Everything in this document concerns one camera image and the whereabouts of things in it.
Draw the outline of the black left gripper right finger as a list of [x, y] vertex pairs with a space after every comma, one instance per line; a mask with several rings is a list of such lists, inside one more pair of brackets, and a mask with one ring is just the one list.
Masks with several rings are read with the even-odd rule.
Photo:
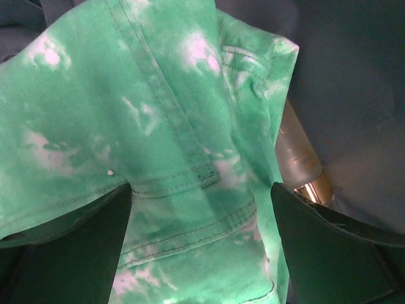
[[299, 303], [404, 303], [404, 236], [313, 203], [282, 183], [273, 211]]

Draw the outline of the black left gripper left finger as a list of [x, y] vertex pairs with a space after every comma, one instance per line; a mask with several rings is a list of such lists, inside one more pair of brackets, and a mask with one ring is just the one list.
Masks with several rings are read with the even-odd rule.
[[122, 185], [66, 215], [1, 238], [1, 303], [107, 303], [130, 215]]

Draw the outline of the green white packet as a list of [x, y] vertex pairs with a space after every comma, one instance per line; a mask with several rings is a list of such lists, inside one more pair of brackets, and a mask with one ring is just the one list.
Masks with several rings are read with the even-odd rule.
[[1, 245], [130, 187], [109, 303], [285, 303], [271, 202], [299, 47], [213, 1], [86, 1], [1, 64]]

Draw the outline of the yellow Pikachu suitcase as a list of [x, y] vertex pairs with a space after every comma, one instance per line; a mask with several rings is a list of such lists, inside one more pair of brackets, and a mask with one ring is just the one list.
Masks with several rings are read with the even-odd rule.
[[[1, 64], [86, 1], [2, 1]], [[331, 207], [404, 236], [404, 2], [213, 1], [299, 47], [292, 105]]]

